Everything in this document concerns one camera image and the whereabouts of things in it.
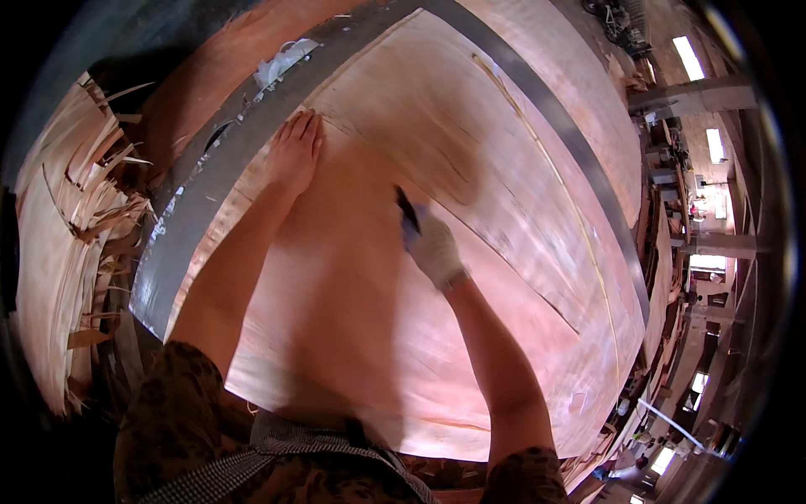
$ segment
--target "bare hand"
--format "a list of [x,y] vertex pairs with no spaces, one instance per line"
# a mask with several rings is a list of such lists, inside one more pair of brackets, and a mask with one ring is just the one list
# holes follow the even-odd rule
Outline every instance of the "bare hand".
[[314,178],[323,141],[322,115],[314,110],[297,112],[285,121],[274,134],[266,158],[269,182],[283,185],[294,197],[305,192]]

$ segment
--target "shirt sleeve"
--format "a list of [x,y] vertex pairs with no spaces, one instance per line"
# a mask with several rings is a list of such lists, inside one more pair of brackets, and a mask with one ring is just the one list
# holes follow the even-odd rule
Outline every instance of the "shirt sleeve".
[[169,342],[129,406],[114,450],[114,489],[133,502],[226,455],[218,430],[223,380],[200,350]]
[[567,504],[557,453],[527,448],[506,457],[490,472],[480,504]]

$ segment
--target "curved wooden surface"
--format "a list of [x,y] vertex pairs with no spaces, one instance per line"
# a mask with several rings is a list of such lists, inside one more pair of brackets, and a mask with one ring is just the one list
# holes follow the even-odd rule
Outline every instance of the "curved wooden surface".
[[[571,154],[500,74],[524,118],[515,113],[473,54],[492,68],[469,40],[419,11],[305,102],[326,114],[325,150],[267,256],[230,391],[298,419],[353,414],[402,452],[486,460],[486,407],[450,307],[402,250],[397,183],[448,223],[525,349],[558,454],[577,455],[596,438],[644,334],[638,299]],[[263,187],[267,153],[268,145],[211,223],[175,313]]]
[[[152,175],[165,174],[188,142],[261,59],[363,0],[264,0],[229,22],[160,84],[127,133],[143,141]],[[638,217],[641,153],[619,92],[579,33],[548,0],[459,0],[551,88],[591,145],[628,226]],[[157,176],[153,186],[164,180]]]

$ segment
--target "hand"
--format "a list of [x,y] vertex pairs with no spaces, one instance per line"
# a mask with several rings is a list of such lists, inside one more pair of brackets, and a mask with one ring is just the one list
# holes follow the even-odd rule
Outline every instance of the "hand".
[[297,112],[282,123],[266,157],[269,182],[282,185],[294,197],[304,193],[314,179],[324,139],[322,115],[314,110]]
[[401,225],[406,250],[434,287],[444,292],[449,286],[448,282],[466,269],[459,259],[456,240],[448,226],[434,217],[425,206],[415,207],[422,234],[417,233],[408,219],[403,219]]

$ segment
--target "gloved hand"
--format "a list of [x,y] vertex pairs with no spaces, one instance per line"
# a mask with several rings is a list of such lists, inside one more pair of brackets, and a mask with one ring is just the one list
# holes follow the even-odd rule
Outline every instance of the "gloved hand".
[[414,207],[422,235],[417,233],[408,219],[402,219],[405,248],[434,287],[444,292],[449,287],[448,282],[466,269],[459,259],[456,241],[448,226],[434,217],[424,205]]

